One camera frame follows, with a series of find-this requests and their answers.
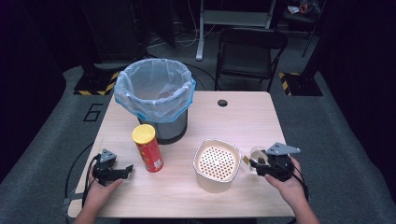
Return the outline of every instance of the gray carpet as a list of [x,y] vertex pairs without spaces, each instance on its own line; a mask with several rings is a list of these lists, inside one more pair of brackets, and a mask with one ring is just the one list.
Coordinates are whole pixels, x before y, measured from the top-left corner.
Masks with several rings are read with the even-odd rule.
[[[278,72],[302,72],[316,44],[311,44],[305,58],[305,34],[289,33],[289,45]],[[161,58],[178,60],[207,71],[216,69],[216,34],[205,42],[204,59],[195,61],[197,42],[175,49],[160,44],[148,52]],[[105,64],[117,67],[119,64]],[[201,70],[189,66],[198,79],[197,90],[214,90],[214,81]],[[0,223],[65,223],[61,201],[67,172],[77,155],[92,141],[106,113],[108,96],[73,94],[82,69],[64,73],[67,87],[64,97],[53,110],[32,144],[0,185]],[[287,96],[276,75],[271,95],[288,145],[299,147],[295,157],[301,163],[310,189],[310,204],[322,223],[395,223],[396,206],[385,181],[367,158],[364,149],[348,128],[320,73],[315,76],[322,97]],[[266,83],[225,77],[224,91],[262,91]],[[92,104],[100,111],[97,121],[84,121]],[[88,157],[84,153],[75,165],[69,181],[69,193],[75,187]],[[258,223],[286,223],[290,218],[258,218]],[[98,223],[119,223],[118,219],[98,218]]]

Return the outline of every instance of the chair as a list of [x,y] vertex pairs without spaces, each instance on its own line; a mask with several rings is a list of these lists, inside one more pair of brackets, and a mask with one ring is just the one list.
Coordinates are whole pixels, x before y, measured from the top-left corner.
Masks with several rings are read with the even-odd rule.
[[[220,75],[269,79],[267,91],[288,39],[279,31],[253,27],[231,27],[219,35],[215,91]],[[277,54],[271,60],[271,49]]]
[[308,33],[308,36],[307,36],[307,42],[306,42],[302,57],[305,57],[306,51],[308,50],[309,44],[311,43],[311,40],[312,40],[312,37],[317,32],[318,22],[321,18],[323,8],[325,7],[326,2],[327,2],[327,0],[323,1],[323,4],[321,6],[321,11],[319,12],[319,14],[305,15],[300,12],[291,14],[288,11],[288,6],[286,4],[283,4],[282,9],[280,10],[280,13],[281,13],[279,16],[280,21],[293,22],[295,24],[302,25],[310,30]]

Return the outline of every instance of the plastic bag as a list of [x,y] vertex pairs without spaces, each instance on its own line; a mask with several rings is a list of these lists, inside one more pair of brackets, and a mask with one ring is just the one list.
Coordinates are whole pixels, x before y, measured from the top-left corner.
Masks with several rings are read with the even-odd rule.
[[195,85],[183,63],[146,59],[120,72],[114,94],[117,103],[140,119],[173,122],[192,103]]

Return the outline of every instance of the strainer basket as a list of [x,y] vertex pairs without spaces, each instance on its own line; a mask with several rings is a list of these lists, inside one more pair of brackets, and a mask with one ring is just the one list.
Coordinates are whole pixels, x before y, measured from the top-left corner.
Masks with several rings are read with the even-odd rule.
[[227,190],[241,161],[239,149],[217,139],[207,139],[198,148],[193,167],[198,184],[211,193]]

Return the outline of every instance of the hole in table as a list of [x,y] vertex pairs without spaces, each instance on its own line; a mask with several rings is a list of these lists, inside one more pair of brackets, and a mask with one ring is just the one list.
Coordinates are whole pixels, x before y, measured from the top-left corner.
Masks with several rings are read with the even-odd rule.
[[226,100],[219,100],[219,101],[218,101],[218,105],[221,106],[221,107],[224,107],[224,106],[226,106],[227,104],[228,104],[228,102],[227,102]]

